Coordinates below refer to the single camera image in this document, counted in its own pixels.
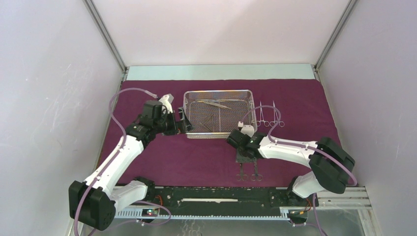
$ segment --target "forceps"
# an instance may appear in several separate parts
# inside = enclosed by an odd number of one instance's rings
[[[258,165],[256,164],[256,160],[253,163],[253,165],[255,166],[255,173],[250,176],[250,180],[251,181],[255,181],[255,180],[261,181],[264,177],[262,175],[258,174]]]
[[[270,127],[270,126],[272,126],[271,122],[266,121],[266,120],[264,119],[264,111],[262,110],[262,107],[261,107],[261,108],[259,108],[259,110],[260,110],[260,111],[259,111],[259,120],[257,120],[257,121],[256,121],[256,125],[259,127],[259,126],[261,126],[261,124],[262,124],[262,122],[263,122],[265,127]]]
[[[243,173],[243,164],[239,163],[239,165],[240,165],[240,174],[236,175],[236,179],[238,181],[247,181],[247,174]]]
[[[215,102],[203,101],[203,103],[206,103],[206,104],[209,104],[209,105],[212,105],[212,106],[215,106],[215,107],[226,108],[226,109],[230,109],[230,110],[232,109],[230,107],[226,107],[225,105],[221,105],[221,104],[218,104],[218,103],[215,103]]]
[[[274,126],[276,123],[278,123],[279,127],[284,127],[285,123],[281,121],[280,115],[278,115],[278,112],[274,109],[274,121],[269,122],[270,126]]]

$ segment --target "table surface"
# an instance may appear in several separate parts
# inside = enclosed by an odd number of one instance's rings
[[[216,80],[216,81],[125,81],[122,89],[143,88],[162,96],[171,93],[176,110],[183,104],[183,95],[192,90],[249,89],[255,105],[272,105],[282,113],[285,126],[273,135],[298,141],[319,140],[323,136],[340,143],[322,85],[316,80]],[[142,111],[146,100],[152,98],[138,91],[119,96],[115,116],[123,126],[130,124]],[[264,109],[265,120],[273,120],[272,109]],[[258,131],[268,132],[267,127]],[[121,131],[111,121],[99,164],[114,149]],[[243,165],[245,174],[253,174],[253,164]],[[237,181],[239,164],[236,150],[224,139],[188,139],[186,135],[158,135],[127,168],[119,183],[129,183],[137,176],[155,181],[156,185],[225,186],[225,187],[286,187],[295,176],[310,170],[283,160],[258,160],[262,181]]]

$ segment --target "wire mesh basket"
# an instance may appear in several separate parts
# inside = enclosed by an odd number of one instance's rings
[[[190,139],[225,139],[238,122],[254,108],[250,90],[188,91],[184,94],[185,114],[194,129],[187,133]],[[244,124],[257,129],[255,111]]]

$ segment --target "robotic arm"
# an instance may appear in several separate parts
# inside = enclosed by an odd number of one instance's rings
[[[148,197],[150,194],[148,188],[154,186],[153,182],[148,182],[148,180],[134,180],[117,190],[114,190],[114,187],[130,163],[142,153],[157,134],[184,134],[192,129],[182,108],[179,108],[180,121],[176,121],[171,106],[173,99],[172,95],[167,94],[159,101],[147,101],[143,112],[138,116],[139,121],[131,123],[126,128],[127,136],[124,146],[121,147],[123,141],[121,137],[116,148],[94,173],[83,182],[74,181],[70,185],[68,191],[71,218],[75,218],[81,197],[95,179],[97,181],[91,186],[82,204],[79,221],[98,230],[105,230],[120,210]],[[288,187],[288,194],[294,193],[301,198],[307,198],[324,189],[334,193],[345,191],[349,179],[346,172],[308,148],[318,148],[330,154],[349,171],[352,171],[355,161],[331,139],[322,138],[319,142],[298,142],[273,138],[273,140],[288,144],[284,145],[271,142],[266,134],[255,133],[250,125],[240,123],[238,126],[239,130],[232,131],[226,142],[236,148],[242,156],[252,159],[282,159],[311,168],[311,172],[293,179]],[[119,153],[116,158],[98,176],[117,151]]]
[[[140,181],[134,180],[115,191],[113,191],[113,188],[130,163],[155,139],[156,134],[176,135],[186,133],[192,129],[191,123],[186,118],[182,108],[179,108],[180,121],[175,121],[171,106],[173,99],[174,97],[171,94],[167,94],[159,101],[147,101],[142,114],[138,116],[139,122],[133,122],[126,128],[127,136],[124,146],[120,147],[123,141],[123,137],[121,137],[116,148],[93,174],[82,183],[74,181],[71,184],[69,187],[71,218],[75,218],[81,196],[95,178],[97,178],[97,181],[83,203],[79,221],[98,230],[106,229],[117,212],[145,198],[148,186]],[[97,176],[118,150],[117,157],[101,176]]]
[[[307,198],[323,190],[337,194],[345,192],[349,180],[348,174],[320,153],[308,148],[313,147],[324,151],[351,172],[355,165],[354,159],[332,139],[322,138],[318,142],[298,142],[272,137],[273,140],[280,141],[277,144],[271,142],[264,133],[254,133],[250,125],[240,123],[239,126],[240,129],[232,131],[226,141],[236,148],[240,155],[252,159],[291,161],[312,170],[303,176],[295,177],[288,187],[289,192],[292,191],[301,198]]]

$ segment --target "white enclosure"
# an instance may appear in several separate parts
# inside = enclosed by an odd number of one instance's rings
[[[68,187],[94,169],[107,102],[132,66],[131,80],[319,79],[383,235],[414,235],[416,8],[414,0],[0,0],[3,234],[69,231]],[[213,64],[259,65],[246,73]]]
[[[82,1],[0,1],[0,35],[1,235],[64,235],[121,71]]]
[[[359,1],[320,70],[384,235],[416,235],[417,2]]]
[[[96,0],[127,66],[315,64],[348,0]]]

